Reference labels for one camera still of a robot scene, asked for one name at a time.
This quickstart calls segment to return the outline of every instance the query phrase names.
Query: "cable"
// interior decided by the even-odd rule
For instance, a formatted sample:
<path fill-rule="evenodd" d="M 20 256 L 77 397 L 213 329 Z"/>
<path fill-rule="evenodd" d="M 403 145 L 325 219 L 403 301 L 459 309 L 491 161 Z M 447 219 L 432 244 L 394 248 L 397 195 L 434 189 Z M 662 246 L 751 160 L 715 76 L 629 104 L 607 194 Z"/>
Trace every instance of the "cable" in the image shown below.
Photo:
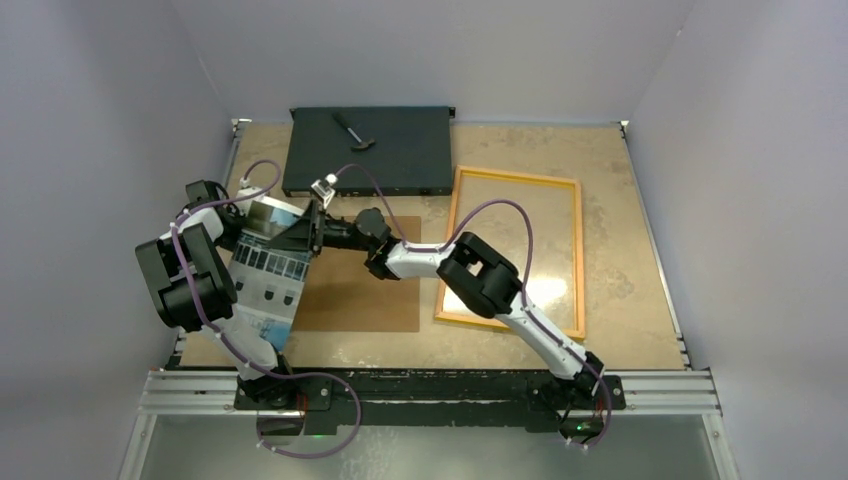
<path fill-rule="evenodd" d="M 261 435 L 261 431 L 257 427 L 257 435 L 259 436 L 259 444 L 257 446 L 264 447 L 264 448 L 270 450 L 273 453 L 285 455 L 287 457 L 303 458 L 303 459 L 328 457 L 328 456 L 340 451 L 344 447 L 346 447 L 350 442 L 353 441 L 354 437 L 356 437 L 356 434 L 359 432 L 359 427 L 362 424 L 362 405 L 359 401 L 359 397 L 356 395 L 356 392 L 353 390 L 353 388 L 350 386 L 350 384 L 348 384 L 347 382 L 345 382 L 344 380 L 342 380 L 341 378 L 339 378 L 335 375 L 331 375 L 329 373 L 324 373 L 324 372 L 307 372 L 307 373 L 298 373 L 298 374 L 294 374 L 294 375 L 283 375 L 283 374 L 280 374 L 280 373 L 272 372 L 271 370 L 269 370 L 269 369 L 267 369 L 267 368 L 265 368 L 261 365 L 257 365 L 255 363 L 253 363 L 246 356 L 244 356 L 240 351 L 238 351 L 238 349 L 227 338 L 226 334 L 221 331 L 221 327 L 210 322 L 209 319 L 206 317 L 206 312 L 203 309 L 203 303 L 200 301 L 200 293 L 198 292 L 197 285 L 194 282 L 194 276 L 189 274 L 189 272 L 191 270 L 190 270 L 188 261 L 186 260 L 185 252 L 183 252 L 182 246 L 180 245 L 179 227 L 191 215 L 197 213 L 200 210 L 206 209 L 206 208 L 214 208 L 214 207 L 218 207 L 218 206 L 221 206 L 221 205 L 227 205 L 227 204 L 231 204 L 231 203 L 235 203 L 235 202 L 242 202 L 242 201 L 245 201 L 245 200 L 250 200 L 252 198 L 262 196 L 262 195 L 268 193 L 272 188 L 274 188 L 274 185 L 276 185 L 277 182 L 280 181 L 280 177 L 282 176 L 282 171 L 280 169 L 280 166 L 277 165 L 276 162 L 273 162 L 271 160 L 258 160 L 256 162 L 254 162 L 253 165 L 248 167 L 247 172 L 245 172 L 244 177 L 242 177 L 242 178 L 246 179 L 248 177 L 248 175 L 250 175 L 250 172 L 253 171 L 254 168 L 256 168 L 257 166 L 262 165 L 262 164 L 273 165 L 274 168 L 276 168 L 276 170 L 277 170 L 277 174 L 274 177 L 274 181 L 271 184 L 269 184 L 267 187 L 260 189 L 258 192 L 252 193 L 250 195 L 246 195 L 244 197 L 237 197 L 237 198 L 224 199 L 224 200 L 216 200 L 214 202 L 209 202 L 209 203 L 197 206 L 197 207 L 191 209 L 188 212 L 183 212 L 180 216 L 177 217 L 177 220 L 175 222 L 171 223 L 171 240 L 174 244 L 174 251 L 177 254 L 177 258 L 180 261 L 180 266 L 182 267 L 183 271 L 186 272 L 185 279 L 186 279 L 186 282 L 188 283 L 188 288 L 189 288 L 189 291 L 191 292 L 191 298 L 194 301 L 194 307 L 197 310 L 197 315 L 200 317 L 200 320 L 203 322 L 203 325 L 205 325 L 206 327 L 210 328 L 213 332 L 215 332 L 216 336 L 218 336 L 218 338 L 221 340 L 221 343 L 223 343 L 224 346 L 227 347 L 227 350 L 229 350 L 230 353 L 232 353 L 234 357 L 236 357 L 240 362 L 243 362 L 244 365 L 246 365 L 248 368 L 252 368 L 252 369 L 258 371 L 259 373 L 262 373 L 263 375 L 267 375 L 267 376 L 272 377 L 272 378 L 277 378 L 279 380 L 298 380 L 298 379 L 301 379 L 301 378 L 309 378 L 309 377 L 329 378 L 329 379 L 331 379 L 335 382 L 338 382 L 340 385 L 342 385 L 345 388 L 346 392 L 350 392 L 350 395 L 351 395 L 351 397 L 353 397 L 354 405 L 355 405 L 355 408 L 356 408 L 356 421 L 353 425 L 353 430 L 350 432 L 350 434 L 347 436 L 347 438 L 345 438 L 344 440 L 342 440 L 341 443 L 339 443 L 338 445 L 336 445 L 335 447 L 333 447 L 329 450 L 326 450 L 326 451 L 323 451 L 323 452 L 318 452 L 318 453 L 296 453 L 296 452 L 290 452 L 290 451 L 287 451 L 287 450 L 283 450 L 283 449 L 277 448 L 276 446 L 273 446 L 270 443 L 268 443 L 267 441 L 265 441 L 265 439 Z"/>
<path fill-rule="evenodd" d="M 562 338 L 560 338 L 557 334 L 555 334 L 550 329 L 545 327 L 542 324 L 542 322 L 540 322 L 539 319 L 536 318 L 536 316 L 533 314 L 532 310 L 530 308 L 528 308 L 527 281 L 528 281 L 529 276 L 530 276 L 530 265 L 533 263 L 533 227 L 530 225 L 530 217 L 527 215 L 527 211 L 524 210 L 524 208 L 521 205 L 519 205 L 518 203 L 516 203 L 512 200 L 503 199 L 503 198 L 495 199 L 495 200 L 489 200 L 488 202 L 484 202 L 484 203 L 478 205 L 476 208 L 474 208 L 474 210 L 472 210 L 468 215 L 466 215 L 465 218 L 462 220 L 462 222 L 460 222 L 460 224 L 454 229 L 450 238 L 444 244 L 442 244 L 441 247 L 435 247 L 435 248 L 410 247 L 409 242 L 407 242 L 406 236 L 403 233 L 403 230 L 400 228 L 400 225 L 398 225 L 397 219 L 395 218 L 395 215 L 392 212 L 392 209 L 389 207 L 389 202 L 386 200 L 386 197 L 383 195 L 382 190 L 380 190 L 380 186 L 377 184 L 377 180 L 374 178 L 373 175 L 371 175 L 371 172 L 369 172 L 362 165 L 359 165 L 357 163 L 349 163 L 349 164 L 343 166 L 342 168 L 340 168 L 338 171 L 336 171 L 336 174 L 335 174 L 336 177 L 341 178 L 341 174 L 346 172 L 347 170 L 349 170 L 351 168 L 359 169 L 371 181 L 371 184 L 374 186 L 374 189 L 376 190 L 377 195 L 380 197 L 380 200 L 383 202 L 383 205 L 385 205 L 386 211 L 388 212 L 389 217 L 392 219 L 392 223 L 394 223 L 395 227 L 398 229 L 398 234 L 401 237 L 401 241 L 403 242 L 403 245 L 410 252 L 417 252 L 417 253 L 430 253 L 430 252 L 441 253 L 441 252 L 444 252 L 447 248 L 449 248 L 449 246 L 451 244 L 453 244 L 453 242 L 456 240 L 456 238 L 459 236 L 459 234 L 462 232 L 462 230 L 465 228 L 465 226 L 468 224 L 468 222 L 471 221 L 471 219 L 475 215 L 480 213 L 483 209 L 490 207 L 492 205 L 505 204 L 505 205 L 509 205 L 509 206 L 515 208 L 516 210 L 518 210 L 518 213 L 521 214 L 521 217 L 524 219 L 524 225 L 527 228 L 527 263 L 526 263 L 526 266 L 524 267 L 524 278 L 523 278 L 523 282 L 522 282 L 522 286 L 521 286 L 521 305 L 522 305 L 522 307 L 524 307 L 524 311 L 527 313 L 527 316 L 530 317 L 530 320 L 536 325 L 536 327 L 538 327 L 540 330 L 542 330 L 545 333 L 545 335 L 547 335 L 551 340 L 553 340 L 553 342 L 558 347 L 564 349 L 575 360 L 580 362 L 581 366 L 584 369 L 586 369 L 587 371 L 589 371 L 589 373 L 591 373 L 592 376 L 594 376 L 595 379 L 597 379 L 598 384 L 601 386 L 601 392 L 602 392 L 604 399 L 605 399 L 604 403 L 606 404 L 606 407 L 607 407 L 607 418 L 604 421 L 604 426 L 601 428 L 601 432 L 597 435 L 597 437 L 594 438 L 594 441 L 590 444 L 587 444 L 587 446 L 593 447 L 593 446 L 597 445 L 598 442 L 600 442 L 601 439 L 606 434 L 607 429 L 609 428 L 609 424 L 612 420 L 612 394 L 610 393 L 609 387 L 607 386 L 607 384 L 603 381 L 603 378 L 601 377 L 600 372 L 598 372 L 597 370 L 595 370 L 594 367 L 589 365 L 589 363 L 586 362 L 586 360 L 580 358 L 580 355 L 577 355 L 577 352 L 572 350 L 571 347 L 565 345 L 565 342 L 562 340 Z"/>

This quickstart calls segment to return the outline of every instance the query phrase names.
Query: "tabletop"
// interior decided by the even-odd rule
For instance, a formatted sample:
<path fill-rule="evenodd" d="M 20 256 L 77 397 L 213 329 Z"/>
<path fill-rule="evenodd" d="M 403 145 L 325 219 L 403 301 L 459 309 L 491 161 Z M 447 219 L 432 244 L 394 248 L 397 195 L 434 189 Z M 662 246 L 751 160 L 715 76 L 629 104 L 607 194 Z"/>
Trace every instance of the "tabletop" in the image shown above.
<path fill-rule="evenodd" d="M 285 168 L 290 124 L 251 123 L 245 130 L 227 188 L 256 160 Z M 630 159 L 617 126 L 451 127 L 456 165 L 566 177 L 582 185 L 586 339 L 610 369 L 683 369 L 671 312 L 642 215 Z M 271 168 L 251 174 L 253 185 L 273 179 Z M 304 206 L 307 199 L 273 196 Z M 450 197 L 389 197 L 396 215 L 421 217 L 421 241 L 445 240 Z M 333 201 L 334 215 L 381 207 L 377 198 Z M 526 238 L 516 238 L 526 242 Z M 434 320 L 438 280 L 421 279 L 420 331 L 294 331 L 284 354 L 294 366 L 410 368 L 545 368 L 508 331 Z M 226 357 L 189 334 L 181 365 L 221 365 Z"/>

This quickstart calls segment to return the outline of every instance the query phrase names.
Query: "black box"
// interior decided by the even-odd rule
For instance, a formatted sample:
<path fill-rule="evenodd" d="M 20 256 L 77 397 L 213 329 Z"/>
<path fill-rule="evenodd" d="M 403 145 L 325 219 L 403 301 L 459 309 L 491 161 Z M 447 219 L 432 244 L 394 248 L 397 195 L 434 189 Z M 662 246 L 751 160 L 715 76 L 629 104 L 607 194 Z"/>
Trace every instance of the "black box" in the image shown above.
<path fill-rule="evenodd" d="M 363 140 L 376 143 L 353 151 L 356 140 L 335 120 L 340 113 Z M 292 129 L 283 193 L 308 194 L 315 180 L 349 163 L 368 169 L 384 195 L 450 195 L 453 189 L 450 120 L 452 107 L 317 107 L 292 109 Z M 335 186 L 343 196 L 376 195 L 358 169 Z"/>

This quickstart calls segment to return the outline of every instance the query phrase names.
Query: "hammer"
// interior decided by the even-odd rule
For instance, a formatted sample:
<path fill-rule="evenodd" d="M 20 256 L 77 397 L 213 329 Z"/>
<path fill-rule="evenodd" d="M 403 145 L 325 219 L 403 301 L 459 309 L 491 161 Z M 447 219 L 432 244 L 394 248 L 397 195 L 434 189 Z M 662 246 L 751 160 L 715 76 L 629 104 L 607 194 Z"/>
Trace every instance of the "hammer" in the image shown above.
<path fill-rule="evenodd" d="M 342 128 L 347 130 L 347 133 L 349 133 L 350 136 L 352 136 L 357 142 L 359 142 L 359 145 L 354 145 L 354 146 L 350 147 L 350 149 L 353 150 L 354 152 L 361 152 L 363 150 L 368 150 L 369 148 L 371 148 L 371 145 L 374 145 L 375 143 L 377 143 L 377 141 L 374 140 L 373 138 L 363 142 L 362 139 L 359 138 L 359 135 L 357 135 L 356 132 L 353 131 L 353 128 L 351 128 L 350 124 L 347 123 L 347 120 L 345 120 L 345 118 L 342 116 L 341 113 L 339 113 L 339 112 L 333 113 L 333 120 L 335 120 L 336 123 L 338 123 Z"/>

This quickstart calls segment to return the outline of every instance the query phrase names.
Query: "cable connector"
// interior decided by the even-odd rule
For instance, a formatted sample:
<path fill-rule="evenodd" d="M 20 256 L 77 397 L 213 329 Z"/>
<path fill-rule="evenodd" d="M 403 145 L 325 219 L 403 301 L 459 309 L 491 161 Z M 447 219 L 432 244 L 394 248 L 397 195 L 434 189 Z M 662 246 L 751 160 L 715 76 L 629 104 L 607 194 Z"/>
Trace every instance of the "cable connector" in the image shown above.
<path fill-rule="evenodd" d="M 338 177 L 331 173 L 323 179 L 319 178 L 312 183 L 312 193 L 321 199 L 324 210 L 330 206 L 330 202 L 336 196 L 336 190 L 333 188 L 333 185 L 338 181 Z"/>

